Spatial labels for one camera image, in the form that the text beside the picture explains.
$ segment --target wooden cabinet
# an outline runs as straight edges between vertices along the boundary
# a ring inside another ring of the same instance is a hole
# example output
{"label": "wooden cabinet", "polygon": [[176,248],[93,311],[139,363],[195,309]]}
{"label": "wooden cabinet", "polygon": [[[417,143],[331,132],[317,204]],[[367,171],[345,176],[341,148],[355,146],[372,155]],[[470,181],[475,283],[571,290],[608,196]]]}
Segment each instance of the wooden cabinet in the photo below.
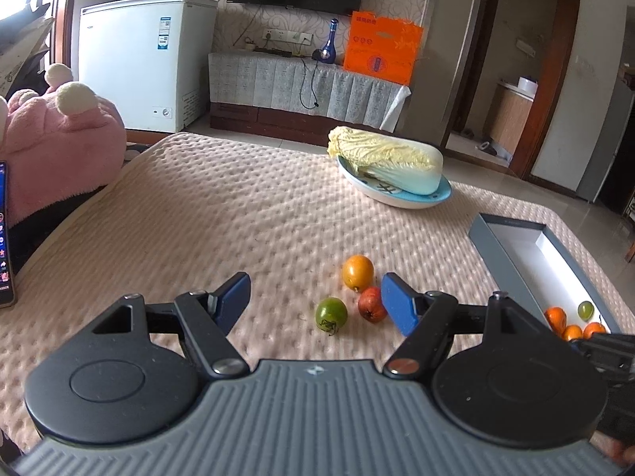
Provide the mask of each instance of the wooden cabinet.
{"label": "wooden cabinet", "polygon": [[325,116],[292,113],[269,107],[212,103],[210,127],[225,131],[258,134],[270,138],[290,139],[319,146],[328,145],[328,133],[338,125],[354,129],[393,134],[374,129],[361,123],[347,123]]}
{"label": "wooden cabinet", "polygon": [[498,84],[483,133],[513,155],[532,105],[529,97]]}

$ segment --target metal screw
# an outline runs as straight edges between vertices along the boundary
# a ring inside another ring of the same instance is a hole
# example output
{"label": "metal screw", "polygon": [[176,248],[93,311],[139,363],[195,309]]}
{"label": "metal screw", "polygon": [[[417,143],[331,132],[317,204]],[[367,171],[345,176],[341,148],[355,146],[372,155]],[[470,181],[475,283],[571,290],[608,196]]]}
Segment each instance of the metal screw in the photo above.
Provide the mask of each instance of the metal screw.
{"label": "metal screw", "polygon": [[214,362],[212,370],[221,376],[237,376],[245,370],[245,362],[238,358],[224,358]]}
{"label": "metal screw", "polygon": [[409,376],[419,370],[419,362],[412,358],[397,358],[388,363],[388,370],[391,374]]}

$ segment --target blue plate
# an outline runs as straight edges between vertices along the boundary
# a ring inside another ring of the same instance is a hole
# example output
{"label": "blue plate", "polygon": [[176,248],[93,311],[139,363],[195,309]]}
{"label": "blue plate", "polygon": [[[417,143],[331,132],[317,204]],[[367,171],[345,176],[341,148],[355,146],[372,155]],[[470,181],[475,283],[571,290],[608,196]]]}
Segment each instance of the blue plate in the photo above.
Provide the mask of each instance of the blue plate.
{"label": "blue plate", "polygon": [[367,197],[374,198],[393,207],[425,209],[445,202],[452,196],[452,186],[444,176],[441,176],[439,188],[433,194],[416,195],[372,177],[355,175],[350,164],[343,157],[338,157],[337,163],[340,167],[340,172],[360,192]]}

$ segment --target blue bottle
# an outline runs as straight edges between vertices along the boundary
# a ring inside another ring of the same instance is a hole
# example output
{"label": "blue bottle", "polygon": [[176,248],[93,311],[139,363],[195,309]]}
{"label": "blue bottle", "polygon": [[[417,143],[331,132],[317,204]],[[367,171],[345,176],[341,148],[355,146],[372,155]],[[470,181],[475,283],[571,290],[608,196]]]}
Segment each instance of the blue bottle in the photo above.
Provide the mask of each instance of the blue bottle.
{"label": "blue bottle", "polygon": [[338,23],[339,21],[336,19],[331,20],[331,31],[328,34],[328,40],[319,50],[319,61],[321,63],[332,65],[335,62],[335,31]]}

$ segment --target tv cabinet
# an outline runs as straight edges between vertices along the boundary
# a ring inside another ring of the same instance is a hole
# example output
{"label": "tv cabinet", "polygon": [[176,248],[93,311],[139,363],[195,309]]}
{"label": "tv cabinet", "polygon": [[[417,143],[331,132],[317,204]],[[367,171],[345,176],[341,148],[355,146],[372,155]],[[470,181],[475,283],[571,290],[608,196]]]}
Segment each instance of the tv cabinet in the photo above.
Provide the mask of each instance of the tv cabinet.
{"label": "tv cabinet", "polygon": [[230,50],[211,53],[209,64],[212,128],[321,146],[338,125],[391,133],[410,95],[408,86],[297,57]]}
{"label": "tv cabinet", "polygon": [[246,132],[319,146],[328,145],[328,133],[339,125],[391,134],[361,123],[341,122],[325,116],[304,115],[266,107],[212,103],[210,110],[212,129]]}

